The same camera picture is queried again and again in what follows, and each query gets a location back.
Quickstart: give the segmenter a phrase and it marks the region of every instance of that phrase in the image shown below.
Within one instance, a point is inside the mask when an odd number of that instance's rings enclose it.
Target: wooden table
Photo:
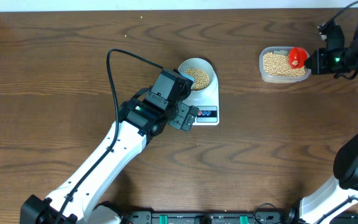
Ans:
[[[125,49],[164,67],[207,58],[219,77],[221,123],[189,133],[166,127],[119,174],[102,200],[123,210],[289,207],[333,173],[358,132],[358,78],[264,83],[269,46],[324,47],[316,26],[337,9],[0,13],[0,223],[17,223],[101,142],[114,107],[106,53]],[[352,37],[358,9],[338,23]],[[159,70],[113,54],[119,103]]]

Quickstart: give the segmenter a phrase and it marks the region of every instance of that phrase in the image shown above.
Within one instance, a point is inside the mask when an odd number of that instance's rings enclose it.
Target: red scoop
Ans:
[[[305,60],[308,59],[308,53],[301,47],[294,47],[288,54],[288,63],[291,68],[301,68],[305,65]],[[294,65],[293,61],[298,61],[298,65]]]

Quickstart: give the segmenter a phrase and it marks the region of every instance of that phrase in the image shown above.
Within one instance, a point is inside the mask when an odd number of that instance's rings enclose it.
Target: white scale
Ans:
[[[201,58],[185,60],[178,68],[184,73],[189,68],[204,70],[209,76],[209,85],[204,90],[191,91],[190,96],[183,100],[186,105],[197,106],[200,111],[193,125],[213,126],[219,124],[219,85],[218,77],[211,64]]]

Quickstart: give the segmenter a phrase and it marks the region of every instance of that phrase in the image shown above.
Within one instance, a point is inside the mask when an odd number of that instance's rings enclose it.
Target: plastic container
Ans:
[[[268,83],[295,83],[300,82],[307,79],[310,76],[311,70],[306,69],[306,74],[301,77],[285,77],[281,75],[271,75],[267,73],[264,69],[264,55],[270,52],[274,52],[275,50],[287,50],[288,52],[294,47],[268,47],[260,53],[259,56],[259,70],[262,75],[262,80]]]
[[[191,58],[185,60],[179,66],[178,71],[184,73],[189,68],[198,68],[204,70],[209,76],[209,85],[203,90],[192,90],[188,100],[201,100],[203,98],[209,97],[212,93],[214,93],[218,86],[218,77],[216,76],[216,73],[211,64],[201,58]]]

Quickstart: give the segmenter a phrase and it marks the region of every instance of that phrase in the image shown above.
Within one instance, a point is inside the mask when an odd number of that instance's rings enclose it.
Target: grain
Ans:
[[[209,85],[209,75],[202,69],[189,68],[185,71],[189,76],[194,77],[194,85],[192,90],[203,90]]]
[[[264,69],[270,75],[279,75],[286,77],[299,77],[306,74],[305,67],[291,68],[288,63],[288,56],[273,54],[272,52],[264,55]]]

